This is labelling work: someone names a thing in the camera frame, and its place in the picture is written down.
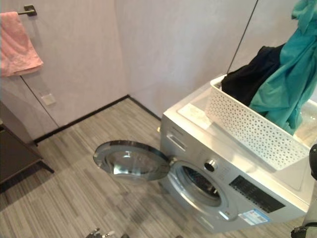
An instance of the pink towel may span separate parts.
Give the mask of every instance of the pink towel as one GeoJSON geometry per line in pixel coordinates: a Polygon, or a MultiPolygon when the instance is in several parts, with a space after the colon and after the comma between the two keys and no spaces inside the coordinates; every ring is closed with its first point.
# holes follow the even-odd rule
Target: pink towel
{"type": "Polygon", "coordinates": [[[25,32],[17,12],[0,14],[1,77],[23,75],[42,67],[38,54],[25,32]]]}

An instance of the energy label sticker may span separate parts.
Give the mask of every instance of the energy label sticker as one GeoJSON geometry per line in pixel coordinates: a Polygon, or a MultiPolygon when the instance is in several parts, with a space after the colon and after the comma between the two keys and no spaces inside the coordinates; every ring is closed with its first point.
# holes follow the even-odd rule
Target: energy label sticker
{"type": "Polygon", "coordinates": [[[270,221],[270,219],[264,213],[260,212],[257,209],[240,213],[239,217],[241,217],[245,222],[247,222],[251,226],[270,221]]]}

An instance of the silver washing machine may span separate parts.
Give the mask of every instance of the silver washing machine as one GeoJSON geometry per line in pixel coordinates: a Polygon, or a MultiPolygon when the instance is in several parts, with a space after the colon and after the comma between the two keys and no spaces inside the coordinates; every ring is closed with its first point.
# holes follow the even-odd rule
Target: silver washing machine
{"type": "Polygon", "coordinates": [[[123,182],[159,180],[212,233],[305,215],[314,188],[308,159],[274,170],[206,118],[208,95],[206,84],[164,113],[160,150],[110,141],[96,149],[96,164],[123,182]]]}

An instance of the laundry basket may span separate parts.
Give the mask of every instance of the laundry basket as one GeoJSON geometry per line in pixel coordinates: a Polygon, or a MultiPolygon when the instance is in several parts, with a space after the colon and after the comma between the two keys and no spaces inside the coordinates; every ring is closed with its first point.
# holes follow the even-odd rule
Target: laundry basket
{"type": "Polygon", "coordinates": [[[221,76],[211,81],[205,113],[231,136],[276,170],[303,158],[310,148],[252,109],[220,90],[221,76]]]}

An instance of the teal garment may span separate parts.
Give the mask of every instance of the teal garment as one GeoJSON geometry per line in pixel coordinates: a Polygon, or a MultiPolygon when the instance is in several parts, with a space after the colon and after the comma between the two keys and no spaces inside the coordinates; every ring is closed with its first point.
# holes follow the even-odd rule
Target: teal garment
{"type": "Polygon", "coordinates": [[[317,84],[317,0],[301,0],[292,12],[298,29],[280,53],[280,67],[258,89],[249,107],[294,134],[301,107],[317,84]]]}

